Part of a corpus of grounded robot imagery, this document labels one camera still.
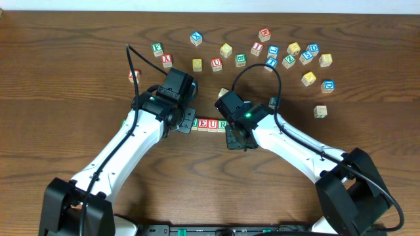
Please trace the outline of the red E wooden block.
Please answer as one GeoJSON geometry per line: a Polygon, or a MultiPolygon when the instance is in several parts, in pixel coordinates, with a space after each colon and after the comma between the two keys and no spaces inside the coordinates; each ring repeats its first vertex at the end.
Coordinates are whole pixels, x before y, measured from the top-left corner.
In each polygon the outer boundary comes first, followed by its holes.
{"type": "Polygon", "coordinates": [[[208,131],[208,119],[198,119],[198,131],[208,131]]]}

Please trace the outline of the green R wooden block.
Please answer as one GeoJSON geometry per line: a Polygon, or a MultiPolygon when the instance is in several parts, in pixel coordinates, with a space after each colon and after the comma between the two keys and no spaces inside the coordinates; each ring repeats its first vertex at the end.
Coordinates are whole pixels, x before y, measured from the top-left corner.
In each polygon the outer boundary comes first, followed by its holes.
{"type": "Polygon", "coordinates": [[[226,132],[227,121],[218,120],[217,132],[226,132]]]}

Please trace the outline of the green N wooden block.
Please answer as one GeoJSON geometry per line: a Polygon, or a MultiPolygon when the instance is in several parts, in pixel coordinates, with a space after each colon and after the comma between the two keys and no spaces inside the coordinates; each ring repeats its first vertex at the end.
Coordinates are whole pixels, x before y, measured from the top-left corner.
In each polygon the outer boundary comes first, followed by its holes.
{"type": "Polygon", "coordinates": [[[192,124],[192,130],[198,129],[198,118],[195,118],[192,124]]]}

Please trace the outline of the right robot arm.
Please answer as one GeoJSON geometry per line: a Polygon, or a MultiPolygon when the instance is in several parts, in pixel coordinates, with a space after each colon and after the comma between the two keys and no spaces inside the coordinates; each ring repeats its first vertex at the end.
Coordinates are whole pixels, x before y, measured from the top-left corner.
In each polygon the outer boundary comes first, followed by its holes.
{"type": "Polygon", "coordinates": [[[307,228],[332,235],[384,235],[376,221],[392,206],[371,157],[359,148],[346,153],[288,124],[264,104],[227,92],[215,107],[226,118],[228,149],[267,149],[301,171],[316,186],[323,216],[307,228]]]}

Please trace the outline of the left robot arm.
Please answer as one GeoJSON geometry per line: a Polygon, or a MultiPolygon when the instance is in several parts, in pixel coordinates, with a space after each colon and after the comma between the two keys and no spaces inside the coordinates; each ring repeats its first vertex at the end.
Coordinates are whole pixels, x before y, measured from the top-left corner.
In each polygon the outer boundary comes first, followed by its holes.
{"type": "Polygon", "coordinates": [[[122,127],[107,146],[70,181],[46,188],[40,235],[136,235],[138,226],[114,214],[118,193],[145,153],[171,131],[190,133],[198,94],[191,75],[171,68],[162,85],[133,98],[122,127]]]}

